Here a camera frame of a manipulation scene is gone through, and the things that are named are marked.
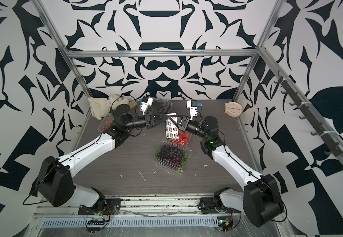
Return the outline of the white fruit sticker sheet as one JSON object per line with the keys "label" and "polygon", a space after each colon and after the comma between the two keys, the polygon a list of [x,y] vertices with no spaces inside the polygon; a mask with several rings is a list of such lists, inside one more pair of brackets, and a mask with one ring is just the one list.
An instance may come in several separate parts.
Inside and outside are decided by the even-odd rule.
{"label": "white fruit sticker sheet", "polygon": [[[171,113],[168,114],[170,116],[177,116],[177,113]],[[165,135],[167,139],[177,139],[178,138],[178,126],[175,126],[168,121],[168,123],[165,124]]]}

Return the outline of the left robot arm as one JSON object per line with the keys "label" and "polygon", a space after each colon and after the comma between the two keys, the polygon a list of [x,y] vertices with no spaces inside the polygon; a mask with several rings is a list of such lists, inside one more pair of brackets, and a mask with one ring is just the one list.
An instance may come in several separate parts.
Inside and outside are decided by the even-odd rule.
{"label": "left robot arm", "polygon": [[73,178],[87,165],[122,145],[134,129],[153,128],[168,119],[168,111],[148,108],[141,116],[120,105],[113,112],[111,125],[86,145],[59,158],[48,157],[41,166],[38,192],[54,207],[80,205],[95,212],[107,205],[104,195],[95,188],[74,183]]}

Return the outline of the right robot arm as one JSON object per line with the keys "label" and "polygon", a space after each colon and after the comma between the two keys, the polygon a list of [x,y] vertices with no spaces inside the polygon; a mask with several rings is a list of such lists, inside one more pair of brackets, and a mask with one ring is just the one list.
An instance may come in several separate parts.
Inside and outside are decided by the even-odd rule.
{"label": "right robot arm", "polygon": [[281,214],[288,214],[276,179],[257,172],[230,150],[219,136],[221,131],[217,118],[207,116],[201,123],[186,116],[180,116],[180,122],[174,121],[176,116],[169,115],[167,118],[179,130],[201,137],[204,154],[225,168],[242,188],[241,193],[231,189],[219,193],[219,200],[224,207],[243,212],[256,227],[261,227],[269,221],[274,222]]}

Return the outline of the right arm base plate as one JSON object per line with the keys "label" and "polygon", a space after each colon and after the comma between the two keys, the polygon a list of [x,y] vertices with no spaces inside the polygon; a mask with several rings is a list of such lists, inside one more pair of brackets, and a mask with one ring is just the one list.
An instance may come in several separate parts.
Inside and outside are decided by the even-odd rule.
{"label": "right arm base plate", "polygon": [[239,210],[224,207],[221,201],[216,197],[201,197],[197,208],[202,214],[229,214],[231,211],[240,213]]}

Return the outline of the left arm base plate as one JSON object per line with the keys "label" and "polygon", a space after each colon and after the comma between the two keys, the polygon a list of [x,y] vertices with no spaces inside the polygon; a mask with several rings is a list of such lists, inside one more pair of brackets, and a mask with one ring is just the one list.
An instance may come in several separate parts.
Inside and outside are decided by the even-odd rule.
{"label": "left arm base plate", "polygon": [[86,207],[84,205],[80,205],[78,215],[115,215],[120,212],[121,202],[121,198],[106,198],[105,200],[99,199],[93,207]]}

